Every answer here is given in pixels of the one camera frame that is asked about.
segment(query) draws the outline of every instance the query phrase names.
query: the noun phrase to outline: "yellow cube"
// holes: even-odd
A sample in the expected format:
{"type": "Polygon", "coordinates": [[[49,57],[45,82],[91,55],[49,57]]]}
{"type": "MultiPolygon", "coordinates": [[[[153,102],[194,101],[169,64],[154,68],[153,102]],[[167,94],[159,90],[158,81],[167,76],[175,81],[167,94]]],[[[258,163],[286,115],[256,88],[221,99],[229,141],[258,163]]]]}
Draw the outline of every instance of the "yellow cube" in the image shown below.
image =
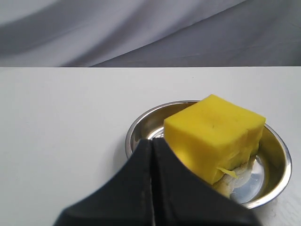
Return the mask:
{"type": "Polygon", "coordinates": [[[213,184],[256,154],[265,120],[210,95],[166,118],[164,137],[187,168],[213,184]]]}

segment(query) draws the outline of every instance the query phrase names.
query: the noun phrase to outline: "white tabletop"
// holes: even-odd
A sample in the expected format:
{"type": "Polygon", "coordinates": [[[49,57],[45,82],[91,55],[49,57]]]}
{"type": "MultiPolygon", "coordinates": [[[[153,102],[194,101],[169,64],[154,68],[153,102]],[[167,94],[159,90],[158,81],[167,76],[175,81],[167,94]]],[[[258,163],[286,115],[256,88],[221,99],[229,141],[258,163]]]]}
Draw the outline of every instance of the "white tabletop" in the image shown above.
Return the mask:
{"type": "Polygon", "coordinates": [[[51,226],[126,162],[146,110],[216,94],[267,118],[293,175],[255,210],[265,226],[301,225],[301,68],[0,68],[0,225],[51,226]]]}

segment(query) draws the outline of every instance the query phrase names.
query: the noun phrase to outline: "bowl rim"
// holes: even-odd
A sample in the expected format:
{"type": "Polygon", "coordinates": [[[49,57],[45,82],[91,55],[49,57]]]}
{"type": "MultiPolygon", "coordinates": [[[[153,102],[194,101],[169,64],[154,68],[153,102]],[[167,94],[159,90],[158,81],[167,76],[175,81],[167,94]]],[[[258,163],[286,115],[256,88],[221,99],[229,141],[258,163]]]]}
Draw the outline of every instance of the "bowl rim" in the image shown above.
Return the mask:
{"type": "MultiPolygon", "coordinates": [[[[144,112],[143,114],[141,114],[130,126],[127,135],[126,135],[126,140],[125,140],[125,151],[126,151],[126,156],[127,158],[130,158],[130,156],[132,155],[133,151],[132,151],[132,147],[131,147],[131,138],[134,132],[134,129],[136,128],[137,124],[143,120],[145,117],[147,117],[149,114],[151,114],[152,112],[163,108],[163,107],[167,107],[170,105],[177,105],[177,104],[185,104],[185,103],[196,103],[199,100],[181,100],[181,101],[173,101],[173,102],[169,102],[169,103],[165,103],[165,104],[161,104],[158,105],[154,108],[149,109],[148,111],[144,112]]],[[[290,181],[291,175],[292,175],[292,170],[293,170],[293,166],[292,166],[292,159],[291,159],[291,155],[289,153],[289,150],[286,146],[286,144],[284,143],[284,141],[282,140],[282,138],[278,135],[277,132],[275,132],[275,130],[273,130],[268,124],[264,125],[265,128],[267,128],[273,135],[274,137],[278,140],[279,144],[282,147],[282,151],[283,154],[285,156],[285,169],[284,169],[284,173],[279,181],[279,183],[277,184],[276,187],[274,187],[268,194],[260,197],[259,199],[250,201],[250,202],[246,202],[246,203],[242,203],[241,205],[248,208],[248,209],[254,209],[257,207],[260,207],[270,201],[272,201],[273,199],[275,199],[278,195],[280,195],[283,190],[286,188],[286,186],[288,185],[288,182],[290,181]]]]}

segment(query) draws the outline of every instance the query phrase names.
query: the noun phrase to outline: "metal bowl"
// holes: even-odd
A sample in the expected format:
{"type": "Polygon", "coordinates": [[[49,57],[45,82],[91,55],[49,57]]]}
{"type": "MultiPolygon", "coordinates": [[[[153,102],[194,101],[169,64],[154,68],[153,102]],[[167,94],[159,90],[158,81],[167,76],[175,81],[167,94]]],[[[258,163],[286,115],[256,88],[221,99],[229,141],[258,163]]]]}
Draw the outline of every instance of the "metal bowl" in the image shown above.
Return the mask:
{"type": "MultiPolygon", "coordinates": [[[[164,137],[164,119],[196,102],[171,102],[142,114],[127,133],[127,157],[130,157],[140,139],[164,137]]],[[[283,140],[265,125],[257,155],[234,170],[238,179],[225,175],[213,188],[246,208],[253,209],[273,200],[285,189],[291,177],[292,161],[283,140]]]]}

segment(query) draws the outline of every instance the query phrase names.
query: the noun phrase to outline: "stainless steel bowl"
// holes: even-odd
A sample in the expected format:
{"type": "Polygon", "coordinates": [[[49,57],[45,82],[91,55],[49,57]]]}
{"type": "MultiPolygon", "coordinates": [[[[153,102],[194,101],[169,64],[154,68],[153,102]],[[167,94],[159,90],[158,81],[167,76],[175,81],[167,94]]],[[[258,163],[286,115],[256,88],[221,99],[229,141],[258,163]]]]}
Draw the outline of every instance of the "stainless steel bowl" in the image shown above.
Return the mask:
{"type": "MultiPolygon", "coordinates": [[[[196,102],[171,102],[142,114],[127,133],[127,157],[130,157],[140,139],[164,137],[164,119],[196,102]]],[[[271,127],[265,125],[257,155],[234,170],[238,179],[225,175],[213,187],[246,208],[253,209],[273,200],[285,189],[291,177],[292,161],[283,140],[271,127]]]]}

